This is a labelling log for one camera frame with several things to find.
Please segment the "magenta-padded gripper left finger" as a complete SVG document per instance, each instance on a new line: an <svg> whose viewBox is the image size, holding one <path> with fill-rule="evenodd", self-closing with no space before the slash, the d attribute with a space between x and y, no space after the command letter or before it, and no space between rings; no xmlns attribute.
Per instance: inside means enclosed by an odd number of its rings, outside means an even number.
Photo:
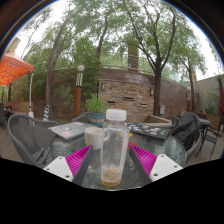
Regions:
<svg viewBox="0 0 224 224"><path fill-rule="evenodd" d="M58 156L44 170L81 185L93 154L93 146L89 145L67 157Z"/></svg>

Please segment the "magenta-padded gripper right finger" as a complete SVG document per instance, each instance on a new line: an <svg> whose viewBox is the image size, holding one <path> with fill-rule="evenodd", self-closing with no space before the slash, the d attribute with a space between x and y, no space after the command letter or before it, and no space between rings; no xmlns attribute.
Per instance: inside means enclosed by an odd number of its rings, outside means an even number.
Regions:
<svg viewBox="0 0 224 224"><path fill-rule="evenodd" d="M182 169L179 164L167 155L155 155L134 145L130 146L129 154L143 185L147 185Z"/></svg>

